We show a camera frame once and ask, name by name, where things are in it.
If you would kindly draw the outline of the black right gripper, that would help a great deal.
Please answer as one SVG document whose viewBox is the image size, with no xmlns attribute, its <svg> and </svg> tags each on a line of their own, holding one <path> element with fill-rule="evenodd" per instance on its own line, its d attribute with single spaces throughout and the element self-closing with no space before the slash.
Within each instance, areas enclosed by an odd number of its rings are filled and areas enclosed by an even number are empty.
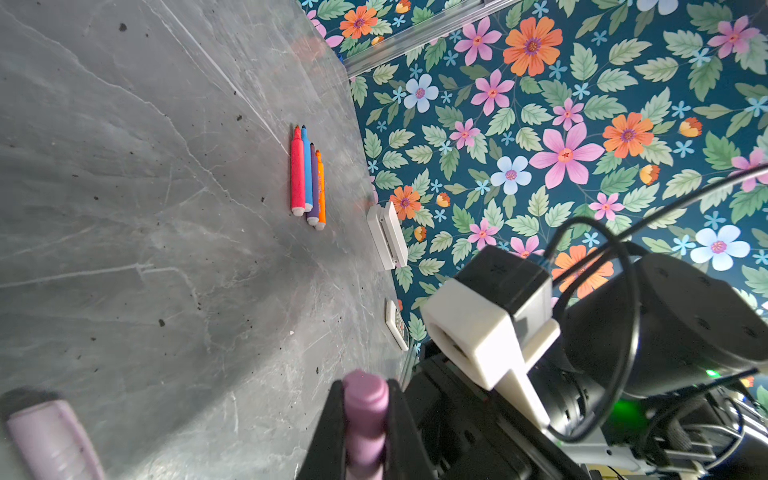
<svg viewBox="0 0 768 480">
<path fill-rule="evenodd" d="M 589 477 L 500 394 L 474 385 L 443 354 L 414 367 L 405 397 L 438 479 Z"/>
</svg>

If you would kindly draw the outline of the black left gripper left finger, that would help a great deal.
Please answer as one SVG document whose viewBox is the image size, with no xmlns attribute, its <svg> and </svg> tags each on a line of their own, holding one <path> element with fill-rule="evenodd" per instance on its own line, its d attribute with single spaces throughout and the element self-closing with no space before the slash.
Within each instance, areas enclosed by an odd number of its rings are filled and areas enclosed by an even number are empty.
<svg viewBox="0 0 768 480">
<path fill-rule="evenodd" d="M 297 480 L 346 478 L 345 428 L 344 385 L 337 380 L 331 385 Z"/>
</svg>

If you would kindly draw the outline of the orange marker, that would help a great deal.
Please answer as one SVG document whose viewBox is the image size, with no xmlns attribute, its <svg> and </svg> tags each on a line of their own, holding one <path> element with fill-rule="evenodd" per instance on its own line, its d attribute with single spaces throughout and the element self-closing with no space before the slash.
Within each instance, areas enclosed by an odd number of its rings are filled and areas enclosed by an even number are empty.
<svg viewBox="0 0 768 480">
<path fill-rule="evenodd" d="M 326 226 L 326 197 L 325 197 L 325 173 L 324 164 L 322 160 L 322 153 L 317 150 L 316 158 L 318 160 L 318 222 L 315 228 L 318 231 L 322 231 Z"/>
</svg>

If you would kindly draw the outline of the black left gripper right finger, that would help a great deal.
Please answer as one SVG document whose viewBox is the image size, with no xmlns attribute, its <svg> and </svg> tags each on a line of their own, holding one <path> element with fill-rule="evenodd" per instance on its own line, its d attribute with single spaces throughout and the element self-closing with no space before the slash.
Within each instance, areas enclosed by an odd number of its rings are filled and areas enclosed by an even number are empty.
<svg viewBox="0 0 768 480">
<path fill-rule="evenodd" d="M 438 404 L 438 390 L 416 379 L 407 390 L 388 379 L 384 479 L 436 479 L 420 429 Z"/>
</svg>

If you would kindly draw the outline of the purple marker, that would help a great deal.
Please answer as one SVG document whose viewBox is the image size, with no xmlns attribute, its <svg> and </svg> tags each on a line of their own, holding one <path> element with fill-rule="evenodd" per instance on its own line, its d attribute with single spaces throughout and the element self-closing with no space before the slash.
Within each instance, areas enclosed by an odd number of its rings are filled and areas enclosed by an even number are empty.
<svg viewBox="0 0 768 480">
<path fill-rule="evenodd" d="M 310 143 L 310 167 L 311 167 L 311 191 L 312 191 L 312 207 L 307 213 L 307 222 L 309 225 L 315 227 L 319 223 L 319 161 L 317 158 L 317 152 L 315 145 Z"/>
</svg>

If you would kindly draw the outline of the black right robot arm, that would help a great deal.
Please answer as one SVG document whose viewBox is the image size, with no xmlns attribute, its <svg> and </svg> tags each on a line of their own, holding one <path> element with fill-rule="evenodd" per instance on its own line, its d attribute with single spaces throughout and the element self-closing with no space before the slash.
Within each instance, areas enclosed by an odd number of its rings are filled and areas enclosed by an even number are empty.
<svg viewBox="0 0 768 480">
<path fill-rule="evenodd" d="M 480 252 L 422 306 L 406 390 L 437 479 L 763 479 L 745 380 L 767 326 L 725 282 L 630 247 L 555 299 L 541 257 Z"/>
</svg>

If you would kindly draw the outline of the pink highlighter marker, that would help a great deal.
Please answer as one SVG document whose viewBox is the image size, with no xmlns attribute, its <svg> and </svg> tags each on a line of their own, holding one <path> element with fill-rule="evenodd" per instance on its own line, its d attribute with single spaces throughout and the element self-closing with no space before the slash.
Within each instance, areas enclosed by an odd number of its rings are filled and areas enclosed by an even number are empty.
<svg viewBox="0 0 768 480">
<path fill-rule="evenodd" d="M 304 146 L 300 126 L 294 128 L 291 141 L 291 198 L 290 208 L 294 216 L 306 212 Z"/>
</svg>

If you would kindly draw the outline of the blue marker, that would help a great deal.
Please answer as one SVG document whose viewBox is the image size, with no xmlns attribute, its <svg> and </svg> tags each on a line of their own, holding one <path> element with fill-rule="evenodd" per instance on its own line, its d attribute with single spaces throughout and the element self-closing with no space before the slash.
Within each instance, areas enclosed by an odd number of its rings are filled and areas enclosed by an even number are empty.
<svg viewBox="0 0 768 480">
<path fill-rule="evenodd" d="M 314 196 L 312 188 L 312 164 L 311 164 L 311 146 L 308 130 L 305 125 L 301 127 L 301 139 L 303 142 L 304 154 L 304 180 L 305 180 L 305 212 L 309 213 L 314 206 Z"/>
</svg>

